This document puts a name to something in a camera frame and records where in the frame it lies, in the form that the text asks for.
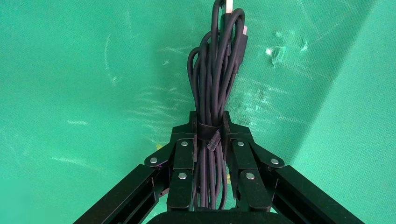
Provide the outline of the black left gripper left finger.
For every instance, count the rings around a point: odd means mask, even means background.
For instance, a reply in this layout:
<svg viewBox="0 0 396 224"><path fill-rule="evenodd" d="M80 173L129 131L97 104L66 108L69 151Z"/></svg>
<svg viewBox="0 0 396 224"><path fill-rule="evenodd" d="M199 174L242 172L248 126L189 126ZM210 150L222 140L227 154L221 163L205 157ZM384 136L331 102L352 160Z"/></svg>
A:
<svg viewBox="0 0 396 224"><path fill-rule="evenodd" d="M77 224L141 224L167 194L167 211L150 224L171 222L169 213L192 210L197 116L172 129L170 141L148 156L102 196L75 222Z"/></svg>

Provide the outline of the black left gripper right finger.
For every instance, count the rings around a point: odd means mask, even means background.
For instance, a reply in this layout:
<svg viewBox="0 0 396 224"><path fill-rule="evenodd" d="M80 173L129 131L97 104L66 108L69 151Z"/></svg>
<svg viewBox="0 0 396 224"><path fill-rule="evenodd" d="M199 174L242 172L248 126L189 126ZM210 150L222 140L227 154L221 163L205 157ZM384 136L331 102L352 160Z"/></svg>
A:
<svg viewBox="0 0 396 224"><path fill-rule="evenodd" d="M225 113L227 165L244 224L359 224L361 220L295 168L259 146Z"/></svg>

